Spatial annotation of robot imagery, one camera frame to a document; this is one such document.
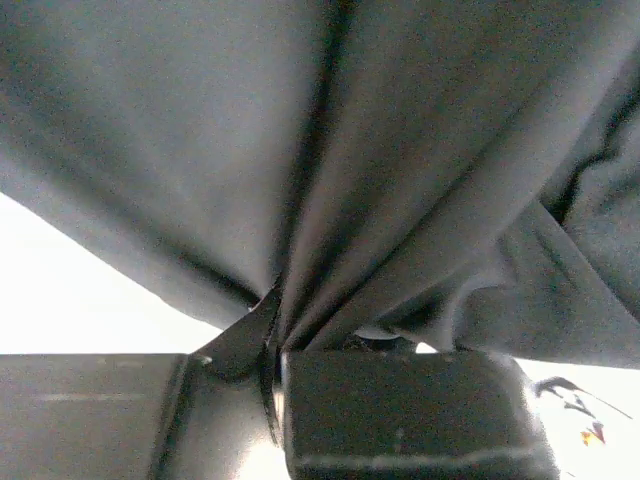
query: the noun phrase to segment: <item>gray cloth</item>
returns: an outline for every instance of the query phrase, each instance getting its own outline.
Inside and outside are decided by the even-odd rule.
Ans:
[[[637,2],[2,8],[0,190],[177,308],[640,365]]]

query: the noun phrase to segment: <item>gray fabric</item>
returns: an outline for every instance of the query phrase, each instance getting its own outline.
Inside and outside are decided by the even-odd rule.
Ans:
[[[172,305],[640,365],[637,2],[2,8],[0,190]]]

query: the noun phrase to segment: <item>black metal block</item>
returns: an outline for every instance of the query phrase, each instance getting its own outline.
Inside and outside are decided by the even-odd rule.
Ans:
[[[558,478],[507,357],[289,353],[283,387],[296,480]]]

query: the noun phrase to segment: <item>white light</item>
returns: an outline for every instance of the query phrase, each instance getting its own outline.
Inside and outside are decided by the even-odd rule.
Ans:
[[[426,343],[419,343],[416,347],[416,353],[438,353],[438,351]]]

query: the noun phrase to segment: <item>draped fabric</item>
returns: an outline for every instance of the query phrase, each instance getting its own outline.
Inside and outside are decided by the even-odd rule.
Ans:
[[[2,8],[0,191],[175,307],[640,365],[638,2]]]

